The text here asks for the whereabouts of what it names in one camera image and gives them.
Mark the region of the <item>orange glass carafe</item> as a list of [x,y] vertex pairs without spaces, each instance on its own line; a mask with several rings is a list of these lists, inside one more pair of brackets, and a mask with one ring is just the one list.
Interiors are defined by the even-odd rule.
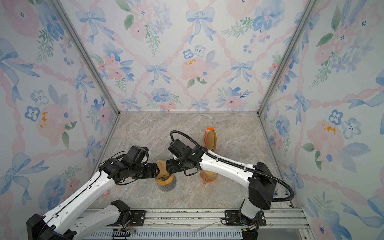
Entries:
[[203,184],[207,184],[208,182],[213,182],[218,177],[218,174],[211,171],[202,170],[200,172],[200,176],[203,180]]

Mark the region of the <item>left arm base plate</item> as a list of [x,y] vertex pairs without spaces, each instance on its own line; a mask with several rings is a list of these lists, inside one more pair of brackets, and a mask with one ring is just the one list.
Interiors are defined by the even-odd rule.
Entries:
[[118,223],[124,227],[142,227],[144,225],[145,210],[130,210],[121,213]]

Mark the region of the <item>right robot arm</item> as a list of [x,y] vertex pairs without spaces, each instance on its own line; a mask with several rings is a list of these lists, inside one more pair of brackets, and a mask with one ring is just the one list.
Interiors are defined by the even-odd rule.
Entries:
[[244,226],[254,225],[261,216],[261,211],[271,208],[277,181],[272,179],[271,172],[264,163],[239,163],[202,146],[191,148],[178,139],[171,142],[168,150],[174,156],[173,160],[166,161],[169,174],[185,173],[196,168],[222,175],[247,188],[248,197],[244,199],[238,212]]

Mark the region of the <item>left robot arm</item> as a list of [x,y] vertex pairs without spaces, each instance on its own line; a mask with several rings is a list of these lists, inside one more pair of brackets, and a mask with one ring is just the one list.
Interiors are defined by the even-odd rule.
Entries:
[[81,240],[99,229],[130,224],[130,207],[115,200],[106,208],[80,219],[79,216],[102,194],[124,180],[155,178],[160,173],[157,164],[148,163],[149,150],[133,146],[125,155],[105,161],[90,180],[69,198],[43,216],[35,214],[27,220],[30,240]]

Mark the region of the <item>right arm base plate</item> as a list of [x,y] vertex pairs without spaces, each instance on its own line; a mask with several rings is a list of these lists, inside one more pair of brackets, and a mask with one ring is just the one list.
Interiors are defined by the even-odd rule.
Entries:
[[222,224],[229,227],[251,227],[251,226],[259,226],[265,227],[266,217],[263,211],[259,211],[254,219],[249,219],[241,215],[239,210],[226,210],[224,211],[225,216],[222,219]]

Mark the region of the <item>wooden ring holder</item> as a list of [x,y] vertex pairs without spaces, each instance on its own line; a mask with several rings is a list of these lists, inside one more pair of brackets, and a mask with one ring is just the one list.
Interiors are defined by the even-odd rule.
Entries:
[[155,181],[159,186],[168,186],[174,181],[174,179],[175,179],[175,176],[170,175],[165,178],[155,178]]

